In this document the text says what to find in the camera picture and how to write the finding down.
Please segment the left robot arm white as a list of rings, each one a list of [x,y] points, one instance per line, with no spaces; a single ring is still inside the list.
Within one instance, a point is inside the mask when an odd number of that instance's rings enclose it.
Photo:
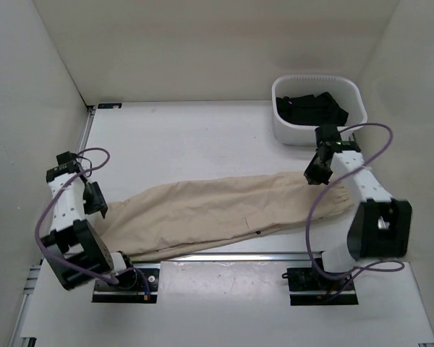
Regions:
[[[49,234],[35,232],[35,240],[56,278],[66,290],[85,285],[92,279],[116,290],[137,285],[138,274],[123,252],[110,252],[95,232],[89,217],[108,212],[98,183],[89,180],[77,153],[57,155],[57,166],[46,172],[52,201],[44,213],[51,213]]]

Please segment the beige trousers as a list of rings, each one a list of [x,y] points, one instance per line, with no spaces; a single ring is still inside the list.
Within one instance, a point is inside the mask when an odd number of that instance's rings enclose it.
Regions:
[[[309,185],[300,171],[163,184],[109,203],[95,230],[111,251],[135,261],[164,260],[300,226],[323,189]],[[313,220],[353,204],[338,184]]]

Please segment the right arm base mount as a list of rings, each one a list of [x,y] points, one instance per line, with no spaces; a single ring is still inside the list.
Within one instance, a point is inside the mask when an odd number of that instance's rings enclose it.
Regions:
[[[353,282],[329,280],[311,267],[290,267],[281,275],[289,287],[290,305],[297,306],[352,306],[358,305]]]

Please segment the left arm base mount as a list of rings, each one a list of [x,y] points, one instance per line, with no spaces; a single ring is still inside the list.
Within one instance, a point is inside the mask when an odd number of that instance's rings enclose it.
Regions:
[[[92,302],[97,304],[156,304],[160,284],[161,266],[158,263],[138,263],[135,267],[142,273],[128,272],[121,276],[121,286],[96,280]]]

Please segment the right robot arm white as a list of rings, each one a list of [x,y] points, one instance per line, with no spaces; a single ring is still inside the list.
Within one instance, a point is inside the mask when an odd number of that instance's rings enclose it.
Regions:
[[[390,147],[393,131],[388,132],[385,145],[368,160],[363,158],[355,141],[343,140],[337,126],[326,124],[315,129],[316,152],[304,172],[310,185],[324,185],[307,214],[305,245],[312,264],[310,280],[314,286],[326,289],[359,271],[353,264],[358,260],[376,259],[378,262],[405,257],[408,250],[412,221],[412,206],[407,200],[398,200],[379,183],[369,165]],[[356,204],[356,212],[346,241],[339,247],[315,259],[310,243],[310,225],[315,208],[336,185],[343,184]]]

